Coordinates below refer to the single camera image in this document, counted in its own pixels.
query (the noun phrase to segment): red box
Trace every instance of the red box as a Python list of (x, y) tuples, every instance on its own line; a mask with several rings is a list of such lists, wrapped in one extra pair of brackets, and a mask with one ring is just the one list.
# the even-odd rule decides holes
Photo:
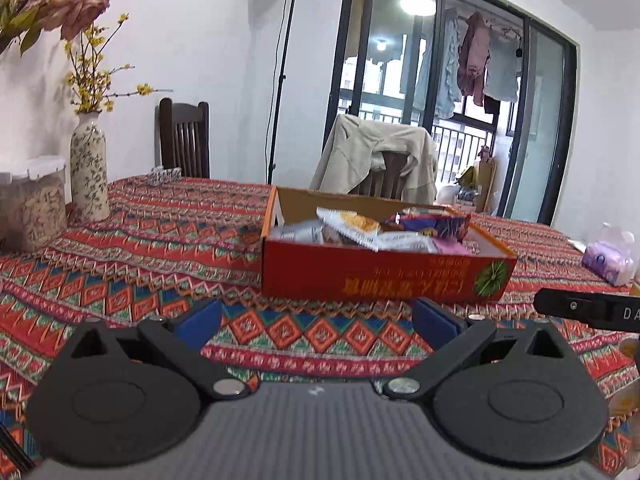
[[(318, 207), (356, 211), (382, 222), (411, 206), (425, 207), (367, 196), (273, 187), (262, 228), (262, 293), (323, 301), (420, 297), (441, 303), (499, 300), (515, 267), (516, 255), (473, 223), (467, 237), (478, 243), (480, 253), (469, 256), (374, 252), (268, 238), (276, 224), (316, 218)], [(452, 209), (442, 209), (457, 215)]]

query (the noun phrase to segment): silver screw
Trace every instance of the silver screw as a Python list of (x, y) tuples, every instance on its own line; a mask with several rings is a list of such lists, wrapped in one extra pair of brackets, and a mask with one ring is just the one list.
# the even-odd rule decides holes
[(221, 379), (213, 385), (213, 391), (225, 397), (240, 395), (245, 388), (246, 385), (238, 379)]
[(409, 377), (396, 377), (391, 379), (386, 386), (395, 394), (411, 395), (420, 390), (420, 383)]

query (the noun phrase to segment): red tablecloth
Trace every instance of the red tablecloth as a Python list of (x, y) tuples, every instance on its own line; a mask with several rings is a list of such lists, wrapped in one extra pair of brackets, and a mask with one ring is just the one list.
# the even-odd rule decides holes
[[(203, 354), (246, 381), (391, 377), (430, 352), (405, 303), (261, 296), (260, 229), (269, 191), (186, 178), (163, 187), (120, 180), (110, 185), (106, 222), (70, 226), (36, 255), (0, 253), (2, 414), (27, 453), (38, 458), (24, 429), (30, 393), (87, 316), (130, 326), (151, 314), (177, 316), (194, 298), (223, 298), (223, 327)], [(566, 237), (549, 227), (488, 217), (474, 222), (514, 250), (518, 264), (499, 303), (449, 306), (461, 316), (481, 312), (499, 326), (520, 327), (537, 315), (533, 295), (542, 286), (620, 292), (584, 269)], [(637, 378), (618, 352), (622, 334), (554, 321), (605, 394)], [(626, 446), (625, 420), (612, 419), (594, 460), (613, 474)], [(0, 457), (0, 475), (14, 472)]]

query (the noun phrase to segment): balcony railing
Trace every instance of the balcony railing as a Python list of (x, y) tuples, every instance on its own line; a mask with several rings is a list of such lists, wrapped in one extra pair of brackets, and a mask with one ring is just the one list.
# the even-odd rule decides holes
[[(345, 114), (350, 102), (340, 100), (338, 113)], [(359, 117), (364, 120), (400, 123), (400, 117), (380, 112), (360, 109)], [(436, 182), (448, 184), (455, 181), (456, 174), (467, 168), (484, 146), (492, 146), (494, 135), (478, 128), (471, 128), (454, 121), (438, 121), (431, 128), (431, 137), (436, 143), (438, 173)]]

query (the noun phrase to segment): vase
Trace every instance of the vase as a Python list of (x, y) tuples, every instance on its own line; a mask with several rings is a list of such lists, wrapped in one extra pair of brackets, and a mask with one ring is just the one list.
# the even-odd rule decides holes
[(74, 220), (99, 222), (109, 217), (107, 144), (98, 128), (98, 112), (80, 113), (71, 136), (71, 198)]

